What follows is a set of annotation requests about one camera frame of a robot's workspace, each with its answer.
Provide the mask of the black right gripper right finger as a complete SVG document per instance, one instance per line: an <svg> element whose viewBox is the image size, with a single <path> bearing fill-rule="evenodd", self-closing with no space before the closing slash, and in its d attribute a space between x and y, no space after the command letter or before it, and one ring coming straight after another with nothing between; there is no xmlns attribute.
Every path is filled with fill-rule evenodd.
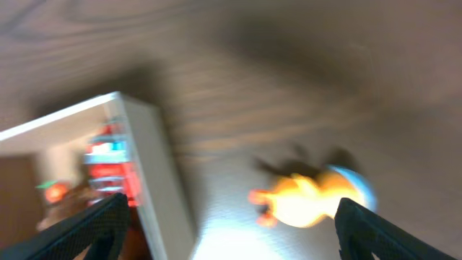
<svg viewBox="0 0 462 260"><path fill-rule="evenodd" d="M341 260L456 260L348 198L334 221Z"/></svg>

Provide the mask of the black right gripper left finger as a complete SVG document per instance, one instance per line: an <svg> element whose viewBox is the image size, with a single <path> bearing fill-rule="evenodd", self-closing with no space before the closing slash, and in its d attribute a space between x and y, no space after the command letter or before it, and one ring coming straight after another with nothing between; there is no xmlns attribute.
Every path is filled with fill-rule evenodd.
<svg viewBox="0 0 462 260"><path fill-rule="evenodd" d="M113 194L35 237L1 250L2 260L116 260L131 221L127 196Z"/></svg>

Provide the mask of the red toy car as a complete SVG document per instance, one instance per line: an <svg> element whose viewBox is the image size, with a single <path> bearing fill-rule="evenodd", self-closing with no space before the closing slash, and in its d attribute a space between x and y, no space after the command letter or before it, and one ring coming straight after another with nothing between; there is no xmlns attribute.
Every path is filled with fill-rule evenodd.
<svg viewBox="0 0 462 260"><path fill-rule="evenodd" d="M121 119L106 121L89 140L84 164L88 166L90 186L98 194L96 202L121 193L127 196L130 207L139 206L141 186Z"/></svg>

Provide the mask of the orange rubber duck toy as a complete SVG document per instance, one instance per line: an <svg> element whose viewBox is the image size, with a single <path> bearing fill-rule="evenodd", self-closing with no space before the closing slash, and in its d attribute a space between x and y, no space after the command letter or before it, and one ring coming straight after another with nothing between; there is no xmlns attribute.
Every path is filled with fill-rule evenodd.
<svg viewBox="0 0 462 260"><path fill-rule="evenodd" d="M378 201L367 179L340 165L327 165L317 179L292 173L280 177L269 190L253 189L248 195L251 204L266 207L257 223L267 228L278 222L310 228L327 217L333 219L343 198L373 212L377 209Z"/></svg>

